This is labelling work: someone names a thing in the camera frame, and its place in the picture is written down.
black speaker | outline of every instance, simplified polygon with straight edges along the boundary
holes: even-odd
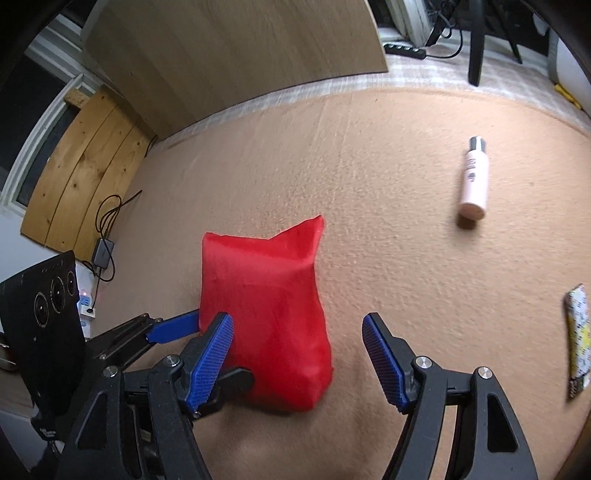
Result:
[[[63,415],[80,382],[85,340],[69,251],[0,284],[0,319],[22,379],[42,415]]]

carpet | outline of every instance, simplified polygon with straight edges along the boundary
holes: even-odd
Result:
[[[472,135],[488,144],[489,206],[465,230],[456,203]],[[491,96],[366,90],[255,112],[144,160],[128,190],[143,193],[113,230],[117,272],[100,285],[93,333],[198,306],[205,232],[271,237],[322,214],[316,271],[333,384],[309,413],[228,405],[198,421],[214,479],[381,478],[404,417],[363,347],[362,318],[376,311],[443,368],[490,367],[550,480],[591,399],[590,389],[566,402],[561,310],[567,290],[591,285],[590,186],[588,134]],[[448,409],[433,479],[444,477],[453,419]]]

wooden plank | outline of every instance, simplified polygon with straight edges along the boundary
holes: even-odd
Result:
[[[90,202],[82,227],[74,246],[74,253],[79,260],[88,260],[92,256],[99,234],[95,229],[96,213],[100,203],[109,195],[118,194],[123,198],[135,172],[144,159],[150,138],[140,125],[135,125],[115,154],[109,168],[103,175]],[[105,202],[99,212],[102,214],[118,204],[116,199]]]
[[[387,71],[365,0],[108,2],[83,38],[160,138],[268,92]]]
[[[53,215],[78,160],[115,105],[109,90],[101,87],[76,115],[47,161],[33,191],[22,220],[23,235],[45,244]]]
[[[97,130],[61,196],[47,234],[47,247],[60,252],[74,248],[96,188],[134,122],[135,118],[117,106]]]
[[[88,103],[88,100],[90,100],[90,97],[77,88],[73,88],[64,95],[64,101],[66,103],[69,103],[70,105],[73,105],[79,109],[82,109],[82,107]]]

red bag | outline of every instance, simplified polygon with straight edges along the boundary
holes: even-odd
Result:
[[[249,400],[285,411],[309,410],[332,380],[330,343],[318,298],[314,258],[321,216],[266,240],[203,237],[199,328],[217,312],[234,319],[227,366],[250,369]]]

metal screw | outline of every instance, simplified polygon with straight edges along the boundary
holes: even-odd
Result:
[[[478,375],[480,375],[485,380],[488,380],[490,377],[492,377],[492,370],[488,367],[480,367],[478,369]]]
[[[107,378],[113,378],[115,375],[117,375],[118,371],[119,369],[116,366],[110,365],[103,370],[103,375]]]
[[[433,362],[427,356],[418,356],[414,362],[417,364],[417,367],[424,369],[431,368],[431,365],[433,365]]]
[[[176,367],[180,363],[181,359],[178,355],[167,355],[164,357],[164,365],[167,367]]]

